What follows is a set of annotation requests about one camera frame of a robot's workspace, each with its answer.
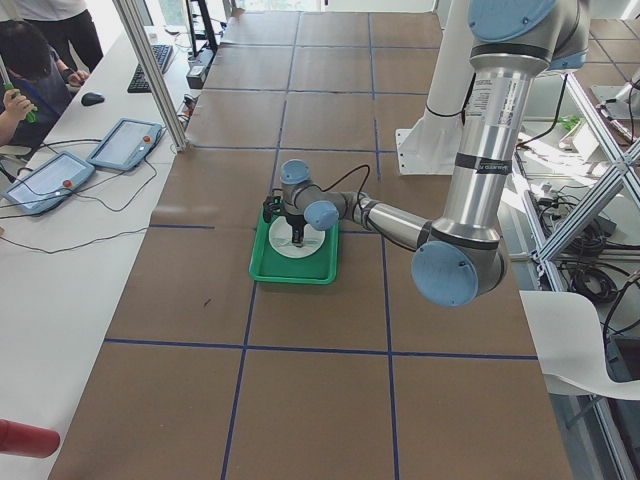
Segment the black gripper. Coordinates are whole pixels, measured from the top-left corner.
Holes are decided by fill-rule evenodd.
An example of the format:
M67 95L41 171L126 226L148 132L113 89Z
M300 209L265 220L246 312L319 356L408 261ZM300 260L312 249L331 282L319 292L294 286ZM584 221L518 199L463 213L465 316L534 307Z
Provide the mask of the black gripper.
M286 215L285 220L292 228L292 245L301 248L304 244L304 227L306 220L303 215Z

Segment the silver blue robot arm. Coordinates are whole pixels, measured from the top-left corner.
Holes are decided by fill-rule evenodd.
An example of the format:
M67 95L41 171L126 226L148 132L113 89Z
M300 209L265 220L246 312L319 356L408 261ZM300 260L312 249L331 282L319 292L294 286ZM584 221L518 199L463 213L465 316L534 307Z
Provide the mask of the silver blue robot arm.
M277 247L299 250L305 228L326 231L348 219L413 251L413 281L435 304L462 306L493 290L506 273L497 210L531 83L584 64L589 22L586 1L471 2L475 77L443 215L427 220L362 193L322 190L293 159L281 168L288 226Z

